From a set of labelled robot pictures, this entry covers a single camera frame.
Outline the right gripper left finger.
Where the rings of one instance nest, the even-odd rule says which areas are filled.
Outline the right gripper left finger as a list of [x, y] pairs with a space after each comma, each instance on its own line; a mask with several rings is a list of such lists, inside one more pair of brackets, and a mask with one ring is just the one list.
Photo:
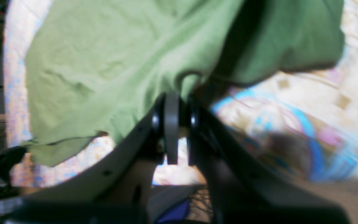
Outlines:
[[180, 97], [162, 94], [101, 161], [55, 187], [24, 196], [6, 224], [147, 224], [156, 167], [178, 163]]

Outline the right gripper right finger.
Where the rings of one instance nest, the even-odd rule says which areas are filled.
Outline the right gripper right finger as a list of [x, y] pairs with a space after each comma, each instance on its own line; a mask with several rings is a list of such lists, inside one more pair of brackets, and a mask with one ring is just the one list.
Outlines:
[[190, 164], [205, 177], [213, 224], [349, 224], [344, 209], [280, 179], [195, 100], [188, 102]]

